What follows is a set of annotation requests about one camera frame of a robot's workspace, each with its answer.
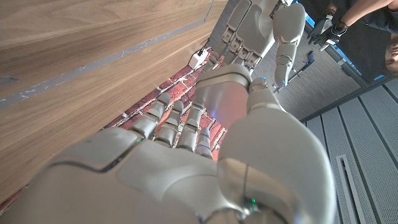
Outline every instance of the wooden panel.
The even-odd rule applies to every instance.
[[[2,86],[0,97],[203,19],[211,4],[211,0],[46,2],[8,1],[1,8],[0,75],[20,82]]]
[[[100,130],[185,66],[226,1],[205,23],[0,111],[0,202],[54,154]]]

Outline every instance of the robot finger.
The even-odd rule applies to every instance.
[[[177,148],[186,149],[191,152],[195,150],[202,109],[203,105],[197,99],[194,99],[188,114],[187,123],[185,123],[180,139],[178,140]]]
[[[172,147],[177,133],[177,128],[180,125],[183,103],[177,101],[169,114],[169,117],[165,120],[165,123],[159,130],[159,133],[155,137],[155,141],[159,144],[163,144],[167,147]]]
[[[150,138],[154,134],[155,128],[163,117],[169,103],[170,95],[162,93],[151,108],[130,126],[129,130],[141,134],[144,138]]]
[[[210,150],[209,135],[210,133],[208,128],[202,128],[200,130],[198,145],[195,153],[206,158],[213,159],[213,155]]]

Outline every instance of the person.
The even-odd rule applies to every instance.
[[[346,12],[336,24],[332,24],[333,16],[339,8]],[[391,33],[391,41],[385,53],[385,75],[398,77],[398,0],[331,0],[309,33],[308,44],[335,45],[357,21]]]

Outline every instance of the blue light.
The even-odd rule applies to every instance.
[[[380,79],[382,77],[384,77],[384,75],[379,75],[378,77],[374,78],[374,81],[376,81],[376,80],[378,80],[378,79]]]

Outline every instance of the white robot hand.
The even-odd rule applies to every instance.
[[[305,10],[301,4],[293,4],[276,11],[274,16],[274,38],[278,43],[275,84],[285,87],[293,67],[297,46],[305,25]]]
[[[275,84],[285,87],[305,25],[304,7],[299,3],[289,6],[291,3],[291,0],[241,0],[204,71],[213,69],[226,53],[221,66],[238,63],[252,73],[277,41]]]

